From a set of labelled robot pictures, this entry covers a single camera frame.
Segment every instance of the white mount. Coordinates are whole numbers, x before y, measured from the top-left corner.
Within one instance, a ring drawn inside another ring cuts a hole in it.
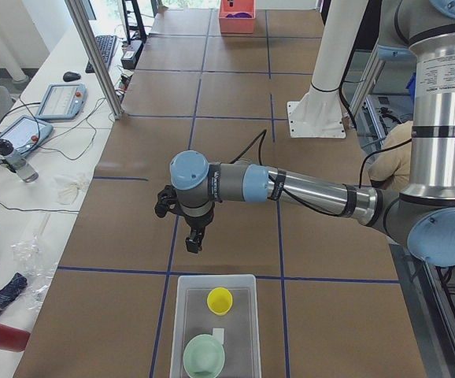
[[[312,85],[300,102],[287,103],[292,138],[345,138],[338,88],[367,5],[368,0],[331,2]]]

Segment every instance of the tablet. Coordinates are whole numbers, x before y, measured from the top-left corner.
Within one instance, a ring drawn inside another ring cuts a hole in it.
[[[35,115],[40,120],[72,120],[83,108],[84,84],[51,84]]]
[[[53,125],[44,120],[21,116],[0,134],[0,139],[9,140],[25,156],[37,148],[52,131]]]

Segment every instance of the red box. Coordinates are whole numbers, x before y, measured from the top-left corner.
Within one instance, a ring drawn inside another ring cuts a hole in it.
[[[251,34],[255,24],[255,0],[220,1],[219,25],[221,33]]]

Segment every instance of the keyboard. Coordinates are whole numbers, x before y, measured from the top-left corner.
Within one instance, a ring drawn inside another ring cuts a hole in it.
[[[114,49],[117,44],[117,37],[115,35],[97,35],[96,44],[100,53],[102,53],[103,61],[105,62],[105,67],[110,66],[110,61],[112,60]],[[93,73],[94,67],[90,62],[87,63],[86,73]]]

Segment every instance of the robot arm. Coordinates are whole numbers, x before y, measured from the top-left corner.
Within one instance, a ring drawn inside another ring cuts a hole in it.
[[[158,194],[156,214],[164,217],[170,212],[185,218],[191,227],[187,250],[193,253],[202,250],[216,202],[280,199],[326,216],[351,217],[408,246],[418,258],[439,266],[455,265],[455,207],[406,203],[393,191],[355,188],[248,161],[208,163],[191,150],[178,154],[170,171],[172,186]]]
[[[352,217],[422,260],[455,265],[455,2],[385,0],[379,39],[384,46],[410,45],[417,57],[409,185],[400,194],[355,188],[246,161],[208,163],[185,151],[170,164],[172,186],[160,192],[155,210],[185,218],[189,251],[201,250],[215,202],[269,198]]]

